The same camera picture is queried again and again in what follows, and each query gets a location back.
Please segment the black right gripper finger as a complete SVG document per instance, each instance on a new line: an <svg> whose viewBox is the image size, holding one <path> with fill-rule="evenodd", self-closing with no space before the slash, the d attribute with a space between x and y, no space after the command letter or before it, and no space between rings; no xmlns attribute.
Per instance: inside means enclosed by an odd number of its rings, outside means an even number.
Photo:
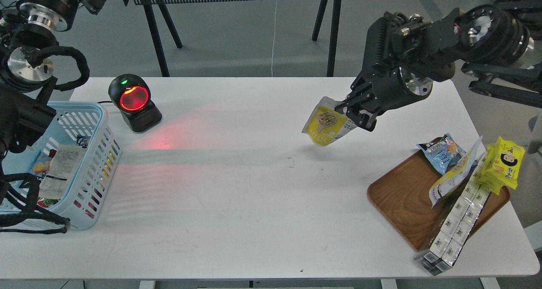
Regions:
<svg viewBox="0 0 542 289"><path fill-rule="evenodd" d="M366 110L348 109L347 117L351 119L358 127L372 132L376 127L377 115Z"/></svg>
<svg viewBox="0 0 542 289"><path fill-rule="evenodd" d="M340 114L350 114L350 116L361 116L368 114L371 116L373 112L368 111L364 104L373 100L373 85L372 83L362 83L358 86L351 86L351 92L346 98L335 106L335 112Z"/></svg>

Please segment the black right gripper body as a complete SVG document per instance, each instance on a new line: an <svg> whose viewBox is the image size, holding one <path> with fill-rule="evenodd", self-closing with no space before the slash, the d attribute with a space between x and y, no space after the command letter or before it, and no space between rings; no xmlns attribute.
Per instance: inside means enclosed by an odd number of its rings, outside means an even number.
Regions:
<svg viewBox="0 0 542 289"><path fill-rule="evenodd" d="M424 100L432 82L455 74L456 14L434 22L385 12L368 29L362 71L356 78L356 114L385 111Z"/></svg>

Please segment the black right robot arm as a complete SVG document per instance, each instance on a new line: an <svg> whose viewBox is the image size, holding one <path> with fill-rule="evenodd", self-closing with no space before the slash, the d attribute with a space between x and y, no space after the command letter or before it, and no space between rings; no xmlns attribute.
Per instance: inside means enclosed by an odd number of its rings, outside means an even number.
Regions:
<svg viewBox="0 0 542 289"><path fill-rule="evenodd" d="M476 78L476 94L541 107L541 46L525 13L541 0L455 8L434 22L420 15L385 12L368 29L362 70L335 106L358 127L373 131L377 117L428 98L434 82L462 72Z"/></svg>

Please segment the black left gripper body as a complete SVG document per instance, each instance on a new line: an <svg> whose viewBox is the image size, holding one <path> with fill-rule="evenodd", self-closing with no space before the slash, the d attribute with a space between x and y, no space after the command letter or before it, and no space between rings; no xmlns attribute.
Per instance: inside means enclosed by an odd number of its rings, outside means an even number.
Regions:
<svg viewBox="0 0 542 289"><path fill-rule="evenodd" d="M28 23L41 25L50 31L68 31L82 2L83 0L17 0L16 8Z"/></svg>

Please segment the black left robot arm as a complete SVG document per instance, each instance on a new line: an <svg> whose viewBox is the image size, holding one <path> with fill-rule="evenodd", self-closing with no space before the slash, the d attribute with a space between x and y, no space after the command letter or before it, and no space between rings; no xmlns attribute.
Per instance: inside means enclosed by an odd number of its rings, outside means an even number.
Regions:
<svg viewBox="0 0 542 289"><path fill-rule="evenodd" d="M1 231L83 231L95 225L121 149L92 102L51 102L89 80L85 56L60 46L80 6L106 0L16 0L1 9Z"/></svg>

